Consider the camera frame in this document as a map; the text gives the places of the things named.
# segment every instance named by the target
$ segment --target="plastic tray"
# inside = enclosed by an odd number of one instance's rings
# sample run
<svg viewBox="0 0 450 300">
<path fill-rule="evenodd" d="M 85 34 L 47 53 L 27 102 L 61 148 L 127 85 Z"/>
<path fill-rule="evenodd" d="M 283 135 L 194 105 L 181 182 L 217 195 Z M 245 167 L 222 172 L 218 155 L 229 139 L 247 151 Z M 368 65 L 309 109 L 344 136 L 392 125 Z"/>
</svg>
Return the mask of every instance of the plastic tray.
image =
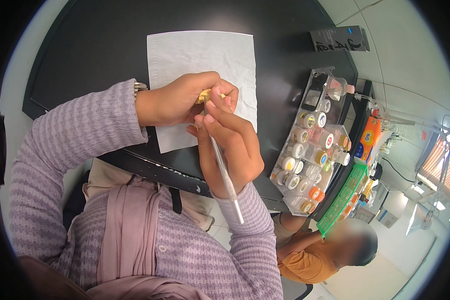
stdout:
<svg viewBox="0 0 450 300">
<path fill-rule="evenodd" d="M 367 166 L 362 164 L 353 165 L 352 172 L 348 176 L 345 184 L 338 193 L 335 200 L 331 203 L 325 214 L 317 223 L 317 228 L 321 232 L 322 236 L 330 229 L 335 223 L 336 219 L 340 216 L 347 203 L 352 198 L 358 184 L 367 173 Z"/>
</svg>

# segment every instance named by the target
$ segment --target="hand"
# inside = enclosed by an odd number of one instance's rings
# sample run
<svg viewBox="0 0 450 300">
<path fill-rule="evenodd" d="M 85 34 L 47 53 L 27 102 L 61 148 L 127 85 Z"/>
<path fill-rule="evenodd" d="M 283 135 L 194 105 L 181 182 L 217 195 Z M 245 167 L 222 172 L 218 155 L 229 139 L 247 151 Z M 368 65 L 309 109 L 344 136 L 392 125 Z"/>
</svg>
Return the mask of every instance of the hand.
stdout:
<svg viewBox="0 0 450 300">
<path fill-rule="evenodd" d="M 235 111 L 239 89 L 221 79 L 215 71 L 185 74 L 168 85 L 137 93 L 135 107 L 140 126 L 171 126 L 193 123 L 195 115 L 204 110 L 203 104 L 195 105 L 198 95 L 211 87 L 218 87 L 227 95 L 228 106 Z"/>
<path fill-rule="evenodd" d="M 236 193 L 252 182 L 264 169 L 260 146 L 252 123 L 233 114 L 232 109 L 220 96 L 217 87 L 212 87 L 211 101 L 206 103 L 210 114 L 195 116 L 198 128 L 188 126 L 190 134 L 198 138 L 200 167 L 210 190 L 219 198 L 227 199 L 228 193 L 217 165 L 209 133 L 225 149 L 228 172 Z"/>
</svg>

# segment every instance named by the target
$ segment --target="product box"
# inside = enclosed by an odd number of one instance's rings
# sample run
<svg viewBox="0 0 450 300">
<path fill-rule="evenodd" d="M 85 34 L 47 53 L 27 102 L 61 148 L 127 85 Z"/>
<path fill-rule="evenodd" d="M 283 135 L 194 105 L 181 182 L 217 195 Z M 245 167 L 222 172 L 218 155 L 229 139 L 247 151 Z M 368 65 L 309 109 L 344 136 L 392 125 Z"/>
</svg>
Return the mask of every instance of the product box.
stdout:
<svg viewBox="0 0 450 300">
<path fill-rule="evenodd" d="M 315 51 L 370 52 L 365 30 L 360 26 L 335 27 L 310 31 Z"/>
<path fill-rule="evenodd" d="M 359 159 L 363 159 L 369 166 L 373 163 L 370 154 L 372 153 L 372 149 L 380 137 L 381 132 L 382 129 L 380 120 L 374 117 L 368 117 L 365 130 L 363 131 L 360 142 L 356 148 L 355 156 Z"/>
</svg>

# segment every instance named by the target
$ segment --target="black table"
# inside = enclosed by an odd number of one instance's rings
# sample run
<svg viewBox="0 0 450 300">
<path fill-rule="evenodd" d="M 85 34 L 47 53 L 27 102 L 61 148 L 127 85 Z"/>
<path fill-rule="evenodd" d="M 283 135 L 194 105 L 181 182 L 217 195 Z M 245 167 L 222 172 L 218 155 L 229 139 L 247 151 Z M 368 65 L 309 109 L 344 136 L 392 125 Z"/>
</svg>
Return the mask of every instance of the black table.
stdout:
<svg viewBox="0 0 450 300">
<path fill-rule="evenodd" d="M 333 26 L 316 0 L 70 0 L 40 47 L 22 110 L 37 118 L 68 100 L 132 77 L 148 84 L 146 36 L 150 34 L 183 30 L 251 34 L 257 66 L 258 138 L 265 162 L 254 184 L 269 209 L 287 211 L 268 176 L 311 69 L 334 66 L 335 76 L 357 82 L 348 52 L 314 51 L 308 32 Z M 345 118 L 343 113 L 340 116 L 343 105 L 334 104 L 337 119 Z M 153 181 L 210 195 L 197 147 L 160 154 L 155 129 L 147 131 L 150 140 L 146 145 L 126 147 L 101 158 Z"/>
</svg>

